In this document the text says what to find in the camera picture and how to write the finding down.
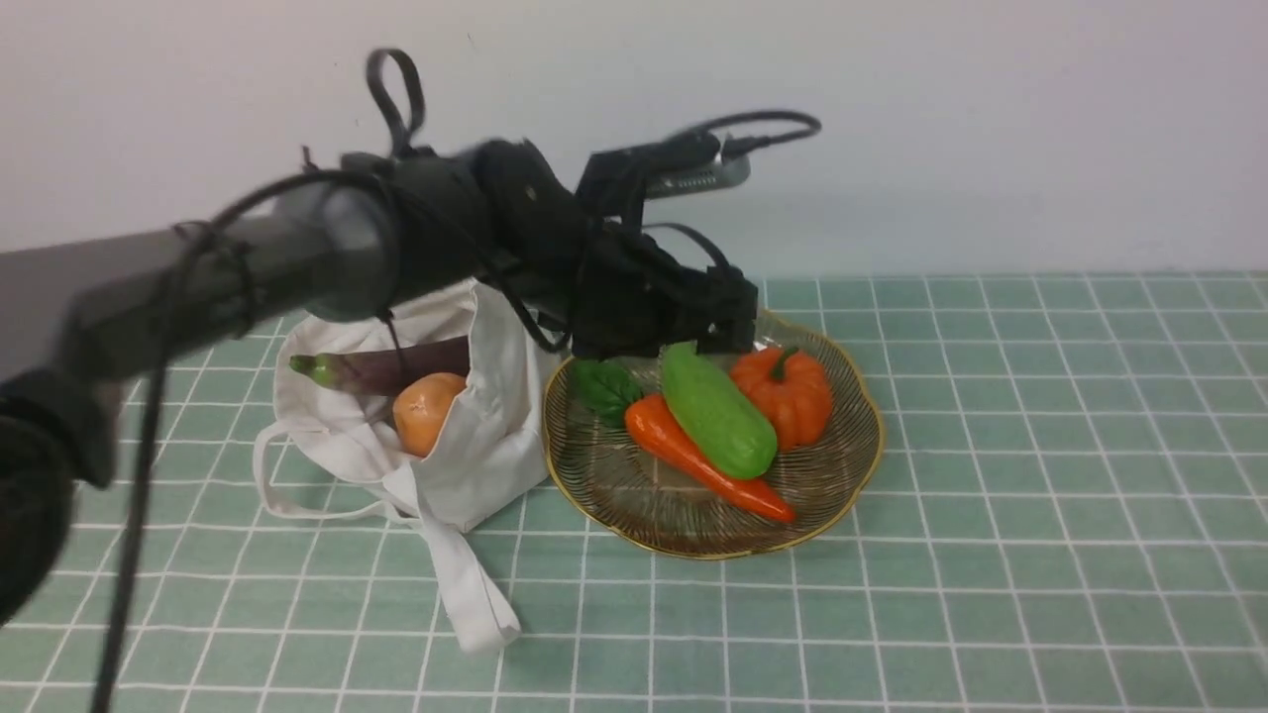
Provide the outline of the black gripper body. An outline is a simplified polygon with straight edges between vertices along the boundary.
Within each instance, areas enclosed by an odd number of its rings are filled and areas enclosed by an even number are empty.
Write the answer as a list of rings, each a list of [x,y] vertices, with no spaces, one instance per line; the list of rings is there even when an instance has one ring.
[[[649,235],[604,222],[585,245],[568,307],[574,356],[650,359],[677,343],[694,343],[702,354],[754,348],[757,287],[706,235],[681,223],[664,227],[692,240],[713,263],[685,266]]]

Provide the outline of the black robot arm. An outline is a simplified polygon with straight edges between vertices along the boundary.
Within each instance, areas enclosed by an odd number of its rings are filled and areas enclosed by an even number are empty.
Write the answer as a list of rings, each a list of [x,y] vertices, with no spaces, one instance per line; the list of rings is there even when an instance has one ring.
[[[75,483],[112,483],[124,387],[306,310],[377,318],[476,279],[581,356],[671,343],[747,351],[757,289],[697,231],[691,269],[615,221],[647,181],[714,157],[695,140],[598,155],[612,198],[572,192],[530,142],[304,167],[207,221],[3,255],[3,619],[57,562]]]

